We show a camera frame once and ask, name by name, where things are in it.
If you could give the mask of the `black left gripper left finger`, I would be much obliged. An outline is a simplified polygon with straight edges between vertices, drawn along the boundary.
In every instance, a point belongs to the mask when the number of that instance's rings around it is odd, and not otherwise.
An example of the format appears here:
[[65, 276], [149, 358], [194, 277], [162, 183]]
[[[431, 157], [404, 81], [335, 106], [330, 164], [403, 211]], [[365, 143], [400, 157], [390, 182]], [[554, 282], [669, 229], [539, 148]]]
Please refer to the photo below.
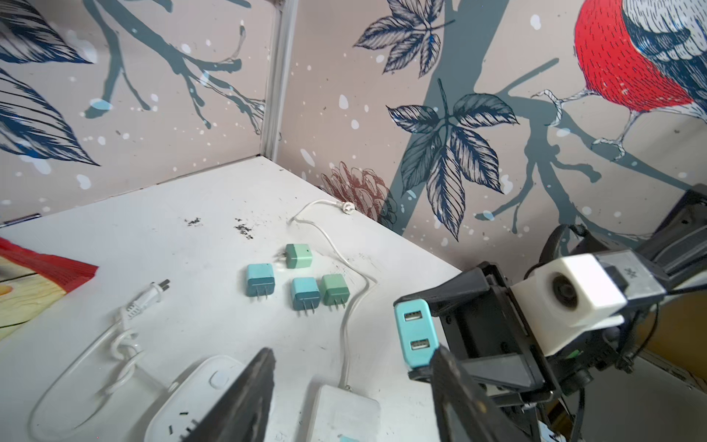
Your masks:
[[263, 442], [274, 397], [275, 364], [274, 351], [261, 349], [185, 441]]

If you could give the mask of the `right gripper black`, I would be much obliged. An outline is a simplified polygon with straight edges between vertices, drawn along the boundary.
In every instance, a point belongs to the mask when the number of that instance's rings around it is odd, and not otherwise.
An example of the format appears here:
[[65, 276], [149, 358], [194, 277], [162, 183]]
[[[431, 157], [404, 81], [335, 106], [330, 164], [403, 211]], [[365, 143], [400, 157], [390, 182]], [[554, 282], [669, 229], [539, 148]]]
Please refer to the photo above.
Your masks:
[[[456, 357], [496, 405], [535, 406], [557, 398], [558, 382], [496, 264], [483, 262], [393, 306], [412, 299], [427, 302], [439, 347]], [[408, 377], [430, 381], [430, 363], [409, 368]]]

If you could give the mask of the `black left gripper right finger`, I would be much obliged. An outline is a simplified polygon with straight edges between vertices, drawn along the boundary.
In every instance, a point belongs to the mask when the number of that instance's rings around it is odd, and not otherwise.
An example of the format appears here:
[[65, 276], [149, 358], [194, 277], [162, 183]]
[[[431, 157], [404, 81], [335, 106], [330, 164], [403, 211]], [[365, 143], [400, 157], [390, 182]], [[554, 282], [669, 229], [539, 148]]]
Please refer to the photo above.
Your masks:
[[436, 423], [442, 441], [528, 440], [447, 348], [436, 349], [430, 368]]

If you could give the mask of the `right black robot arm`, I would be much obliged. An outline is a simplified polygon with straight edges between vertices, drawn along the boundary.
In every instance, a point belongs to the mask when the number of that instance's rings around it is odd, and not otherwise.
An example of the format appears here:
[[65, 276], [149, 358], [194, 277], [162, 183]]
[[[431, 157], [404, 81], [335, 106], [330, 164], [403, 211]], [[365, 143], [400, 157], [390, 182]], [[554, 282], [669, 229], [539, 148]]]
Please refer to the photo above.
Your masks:
[[409, 378], [431, 386], [444, 441], [537, 441], [541, 406], [571, 395], [578, 440], [593, 372], [632, 372], [640, 323], [705, 273], [704, 185], [636, 249], [561, 225], [518, 283], [484, 262], [395, 302]]

